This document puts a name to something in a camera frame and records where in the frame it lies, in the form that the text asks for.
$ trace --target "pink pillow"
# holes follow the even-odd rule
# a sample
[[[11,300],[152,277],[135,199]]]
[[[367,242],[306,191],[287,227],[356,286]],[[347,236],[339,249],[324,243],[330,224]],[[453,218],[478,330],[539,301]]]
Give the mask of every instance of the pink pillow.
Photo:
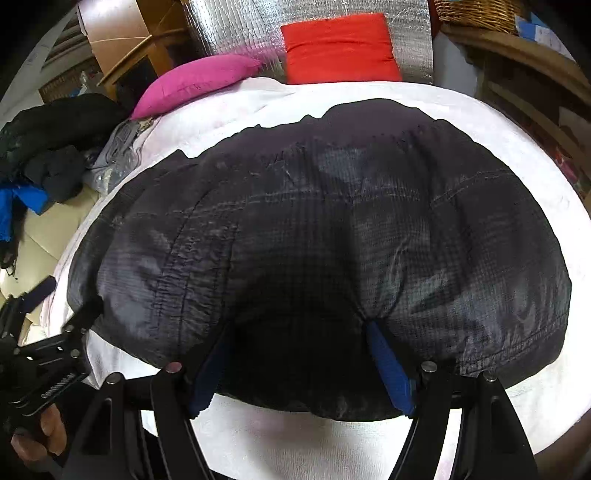
[[[156,79],[130,118],[169,112],[189,100],[251,77],[260,66],[260,61],[240,55],[215,55],[185,63]]]

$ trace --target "red pillow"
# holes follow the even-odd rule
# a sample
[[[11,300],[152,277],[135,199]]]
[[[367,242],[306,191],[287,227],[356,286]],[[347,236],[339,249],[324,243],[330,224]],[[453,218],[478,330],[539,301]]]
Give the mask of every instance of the red pillow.
[[[311,20],[281,27],[287,82],[400,82],[383,14]]]

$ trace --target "blue fabric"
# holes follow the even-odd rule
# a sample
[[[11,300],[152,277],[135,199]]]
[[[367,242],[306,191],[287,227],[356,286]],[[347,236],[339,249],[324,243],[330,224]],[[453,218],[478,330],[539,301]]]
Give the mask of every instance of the blue fabric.
[[[196,418],[211,403],[217,385],[222,379],[222,374],[230,357],[233,345],[233,325],[230,323],[226,326],[222,337],[217,341],[217,344],[204,361],[197,377],[193,380],[193,396],[189,404],[190,418]]]
[[[376,322],[371,322],[367,330],[369,352],[378,368],[392,405],[407,417],[414,412],[413,388],[388,341],[379,330]]]
[[[9,242],[12,238],[12,200],[17,196],[37,215],[47,204],[47,193],[33,185],[5,183],[0,187],[0,241]]]
[[[33,185],[16,185],[12,188],[14,195],[37,215],[41,215],[47,204],[47,193]]]
[[[0,240],[10,241],[12,229],[12,189],[0,188]]]

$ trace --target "wooden shelf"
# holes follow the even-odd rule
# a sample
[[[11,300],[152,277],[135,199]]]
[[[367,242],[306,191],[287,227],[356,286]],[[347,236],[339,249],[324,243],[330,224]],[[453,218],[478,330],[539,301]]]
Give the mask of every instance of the wooden shelf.
[[[527,65],[591,106],[591,84],[579,66],[560,53],[530,40],[480,28],[443,24],[441,31],[453,42],[491,51]]]
[[[575,165],[581,168],[585,174],[591,178],[590,159],[585,156],[583,150],[581,150],[581,148],[566,133],[564,133],[558,125],[540,113],[532,104],[521,99],[506,88],[503,88],[501,85],[494,82],[488,82],[487,87],[493,93],[496,93],[499,97],[514,105],[522,113],[526,114],[538,124],[549,136],[556,140],[556,143],[558,143],[566,153],[568,153]]]

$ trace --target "metal bolt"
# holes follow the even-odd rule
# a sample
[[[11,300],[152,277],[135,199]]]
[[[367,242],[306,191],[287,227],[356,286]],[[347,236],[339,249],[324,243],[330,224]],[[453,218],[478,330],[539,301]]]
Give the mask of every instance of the metal bolt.
[[[430,360],[427,360],[426,362],[423,362],[421,364],[421,368],[423,369],[424,372],[426,372],[428,374],[432,374],[433,372],[437,371],[437,364],[435,362],[431,362]]]
[[[119,383],[121,380],[123,380],[123,374],[120,374],[119,372],[114,372],[105,379],[105,381],[109,385],[115,385],[116,383]]]
[[[183,369],[183,364],[181,362],[170,362],[166,366],[166,372],[169,374],[176,374]]]
[[[482,373],[482,376],[487,382],[493,383],[496,382],[496,375],[492,372],[485,371]]]

